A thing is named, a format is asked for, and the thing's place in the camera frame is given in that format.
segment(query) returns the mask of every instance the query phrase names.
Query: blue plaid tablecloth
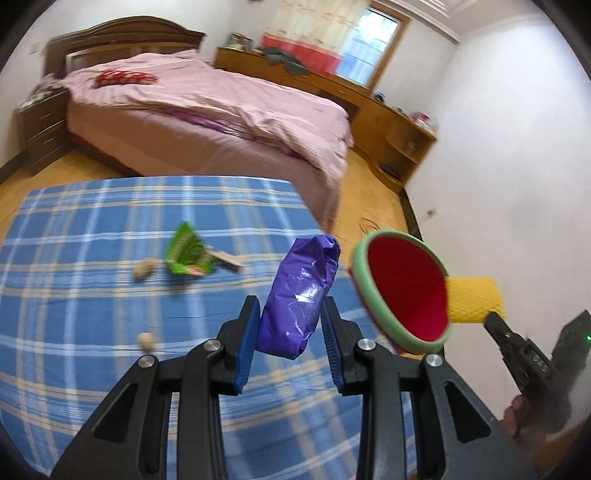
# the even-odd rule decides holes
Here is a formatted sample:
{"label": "blue plaid tablecloth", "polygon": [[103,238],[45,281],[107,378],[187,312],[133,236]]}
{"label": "blue plaid tablecloth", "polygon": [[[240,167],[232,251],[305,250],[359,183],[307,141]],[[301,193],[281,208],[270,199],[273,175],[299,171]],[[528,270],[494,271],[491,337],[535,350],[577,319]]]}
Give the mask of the blue plaid tablecloth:
{"label": "blue plaid tablecloth", "polygon": [[[240,274],[186,281],[162,258],[188,221],[216,250],[240,255]],[[0,251],[0,420],[35,468],[49,473],[76,432],[137,360],[140,332],[161,359],[184,355],[235,318],[246,295],[264,304],[294,239],[320,233],[290,183],[246,177],[143,177],[31,192]],[[343,318],[384,344],[341,269],[331,289]],[[175,478],[176,401],[168,442]],[[354,478],[361,399],[333,386],[320,328],[297,360],[256,353],[239,397],[221,397],[232,479]],[[415,470],[405,399],[408,470]]]}

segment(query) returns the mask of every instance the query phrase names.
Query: metal screw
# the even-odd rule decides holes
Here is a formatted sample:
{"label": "metal screw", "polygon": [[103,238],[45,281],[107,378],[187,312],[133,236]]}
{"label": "metal screw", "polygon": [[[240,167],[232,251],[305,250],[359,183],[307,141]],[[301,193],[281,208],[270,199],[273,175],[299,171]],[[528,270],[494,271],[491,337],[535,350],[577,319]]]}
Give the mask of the metal screw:
{"label": "metal screw", "polygon": [[150,368],[155,361],[156,359],[152,355],[144,355],[138,360],[138,365],[141,368]]}
{"label": "metal screw", "polygon": [[443,359],[436,353],[430,353],[427,355],[427,365],[431,367],[440,367],[443,363]]}
{"label": "metal screw", "polygon": [[366,352],[370,352],[375,348],[375,342],[371,338],[362,338],[357,342],[357,346]]}
{"label": "metal screw", "polygon": [[222,343],[217,338],[208,340],[203,344],[203,348],[205,348],[205,350],[207,350],[208,352],[215,352],[216,350],[219,350],[221,347]]}

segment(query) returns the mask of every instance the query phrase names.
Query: pink blanket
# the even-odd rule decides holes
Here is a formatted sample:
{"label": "pink blanket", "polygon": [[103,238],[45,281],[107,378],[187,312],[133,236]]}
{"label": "pink blanket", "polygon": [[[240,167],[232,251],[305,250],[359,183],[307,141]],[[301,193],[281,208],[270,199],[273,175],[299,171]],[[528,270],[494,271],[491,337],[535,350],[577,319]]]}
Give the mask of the pink blanket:
{"label": "pink blanket", "polygon": [[[105,69],[152,73],[154,85],[95,88]],[[255,137],[281,142],[324,172],[333,186],[346,169],[351,145],[347,113],[337,104],[296,89],[216,70],[193,51],[142,53],[70,73],[62,83],[81,105],[152,109],[173,107],[239,125]]]}

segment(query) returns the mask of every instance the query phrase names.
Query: window frame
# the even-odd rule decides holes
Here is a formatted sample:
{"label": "window frame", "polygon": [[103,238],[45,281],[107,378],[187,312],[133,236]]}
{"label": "window frame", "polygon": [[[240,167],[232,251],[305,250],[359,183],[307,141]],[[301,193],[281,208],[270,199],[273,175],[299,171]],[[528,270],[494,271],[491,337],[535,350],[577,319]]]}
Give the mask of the window frame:
{"label": "window frame", "polygon": [[355,83],[353,80],[349,80],[347,77],[342,77],[339,75],[336,76],[340,79],[345,80],[346,82],[352,83],[354,85],[359,85],[361,88],[372,92],[375,86],[378,84],[382,74],[384,73],[384,70],[388,66],[388,63],[390,63],[390,60],[392,59],[394,52],[396,52],[396,49],[398,48],[398,45],[402,40],[404,32],[406,31],[408,25],[411,22],[411,18],[394,10],[393,8],[390,8],[384,4],[380,4],[375,1],[372,1],[368,5],[367,9],[375,10],[381,14],[386,15],[387,17],[393,18],[398,22],[398,27],[396,28],[394,35],[392,35],[392,37],[390,38],[388,45],[386,45],[384,53],[379,59],[379,62],[374,66],[374,70],[369,76],[367,84],[361,85],[359,83]]}

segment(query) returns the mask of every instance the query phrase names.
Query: purple plastic wrapper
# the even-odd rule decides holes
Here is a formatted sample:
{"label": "purple plastic wrapper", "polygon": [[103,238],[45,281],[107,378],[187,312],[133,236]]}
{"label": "purple plastic wrapper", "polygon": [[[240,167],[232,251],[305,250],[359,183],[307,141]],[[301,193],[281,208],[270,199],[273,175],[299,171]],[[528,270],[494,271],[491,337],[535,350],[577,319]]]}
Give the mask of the purple plastic wrapper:
{"label": "purple plastic wrapper", "polygon": [[318,324],[320,307],[335,281],[340,246],[330,235],[296,238],[279,264],[262,311],[256,349],[297,358]]}

